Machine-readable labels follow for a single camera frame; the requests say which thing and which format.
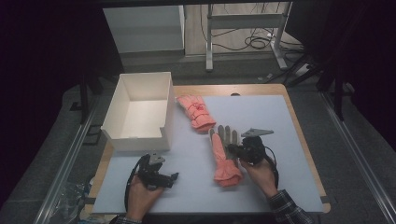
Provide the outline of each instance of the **person's left hand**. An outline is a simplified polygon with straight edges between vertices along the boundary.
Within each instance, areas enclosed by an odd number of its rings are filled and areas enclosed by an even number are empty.
[[[161,196],[164,188],[158,187],[149,190],[142,183],[142,180],[135,175],[129,189],[128,211],[125,217],[134,220],[142,220],[147,211],[154,205]]]

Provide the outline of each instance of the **gray floor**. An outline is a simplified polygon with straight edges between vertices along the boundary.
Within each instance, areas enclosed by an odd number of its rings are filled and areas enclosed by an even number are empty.
[[[271,54],[237,54],[215,56],[215,70],[205,71],[205,58],[151,56],[131,58],[123,55],[126,72],[170,71],[174,85],[263,83],[268,74],[279,75],[276,61]],[[273,80],[280,83],[283,76]],[[317,223],[388,223],[372,192],[367,187],[360,170],[353,161],[339,132],[332,122],[325,104],[316,91],[318,77],[309,78],[300,85],[288,89],[290,99],[304,132],[307,144],[318,168],[323,186],[331,201],[329,214],[314,215]],[[92,125],[100,125],[106,115],[115,84],[101,79],[105,92],[100,96],[98,111]],[[0,223],[33,223],[45,199],[50,185],[79,128],[80,114],[70,111],[73,102],[79,100],[78,88],[64,94],[63,108],[48,138],[26,171],[18,186],[0,212]],[[344,98],[344,115],[349,130],[372,169],[390,195],[396,200],[396,153],[354,107]],[[93,126],[90,133],[95,133]],[[72,183],[84,183],[94,174],[102,154],[106,138],[101,136],[95,144],[95,136],[86,137],[75,165],[68,177]]]

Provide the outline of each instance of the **orange glove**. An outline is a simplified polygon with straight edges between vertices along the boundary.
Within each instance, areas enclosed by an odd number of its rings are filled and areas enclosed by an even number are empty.
[[[225,148],[229,144],[237,144],[237,132],[233,131],[229,126],[220,125],[218,132],[213,129],[209,130],[210,141],[212,144],[213,155],[216,160],[216,172],[214,180],[222,187],[237,185],[242,180],[242,173],[238,169],[236,158],[232,156]]]
[[[207,132],[216,122],[210,117],[202,96],[184,95],[177,97],[191,120],[191,126],[198,132]]]

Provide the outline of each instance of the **open cardboard box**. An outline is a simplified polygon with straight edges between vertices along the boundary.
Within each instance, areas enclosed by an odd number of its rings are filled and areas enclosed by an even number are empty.
[[[174,106],[171,73],[121,74],[101,129],[116,150],[169,150]]]

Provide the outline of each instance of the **table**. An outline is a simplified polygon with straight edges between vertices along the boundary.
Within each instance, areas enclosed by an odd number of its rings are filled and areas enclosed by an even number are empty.
[[[315,179],[315,183],[318,187],[318,192],[320,197],[326,197],[326,192],[321,184],[320,177],[318,175],[318,171],[316,169],[315,163],[312,159],[311,153],[309,151],[308,145],[305,142],[303,132],[301,130],[300,124],[297,120],[297,117],[294,113],[290,98],[285,87],[281,84],[250,84],[250,85],[202,85],[202,86],[175,86],[175,95],[185,95],[185,94],[194,94],[194,95],[202,95],[202,96],[229,96],[232,93],[239,93],[241,95],[282,95],[290,112],[290,116],[296,132],[298,134],[298,138],[302,145],[304,155],[308,162],[309,168],[312,172],[312,175]],[[96,176],[93,180],[93,185],[89,194],[89,198],[95,198],[98,195],[98,192],[102,186],[103,180],[106,175],[106,169],[110,162],[111,155],[113,153],[113,146],[107,143],[102,159],[99,163]],[[331,209],[329,203],[323,204],[324,213],[328,213]],[[87,204],[85,206],[86,212],[91,212],[92,205]]]

